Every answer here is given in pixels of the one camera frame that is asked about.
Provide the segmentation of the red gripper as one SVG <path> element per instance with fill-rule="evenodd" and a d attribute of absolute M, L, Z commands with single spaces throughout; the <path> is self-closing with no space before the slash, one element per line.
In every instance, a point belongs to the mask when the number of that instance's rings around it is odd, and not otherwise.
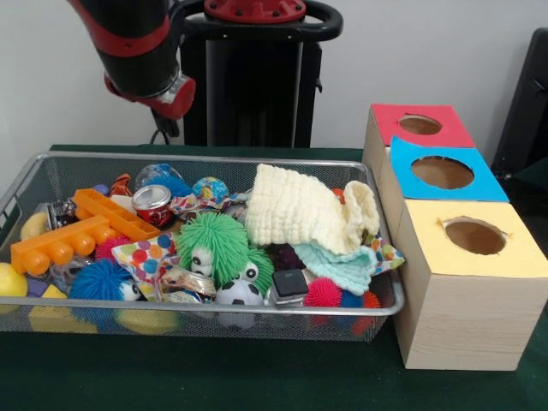
<path fill-rule="evenodd" d="M 192 107 L 196 91 L 194 79 L 179 72 L 174 82 L 165 91 L 146 98 L 119 92 L 107 74 L 104 75 L 104 83 L 114 95 L 150 108 L 157 129 L 164 129 L 169 137 L 180 136 L 179 125 L 174 120 L 180 120 Z"/>

